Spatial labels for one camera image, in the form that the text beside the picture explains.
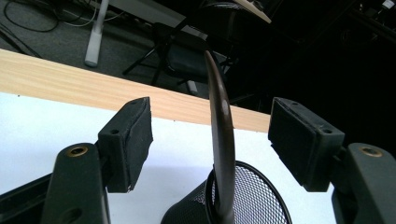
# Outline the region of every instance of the black mesh pen holder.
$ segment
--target black mesh pen holder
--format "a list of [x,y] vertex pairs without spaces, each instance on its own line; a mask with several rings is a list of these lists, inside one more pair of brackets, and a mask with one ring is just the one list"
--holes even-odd
[[[204,183],[168,209],[162,224],[217,223],[215,197],[212,171]],[[233,210],[235,223],[291,223],[289,211],[273,184],[260,171],[241,161],[235,166]]]

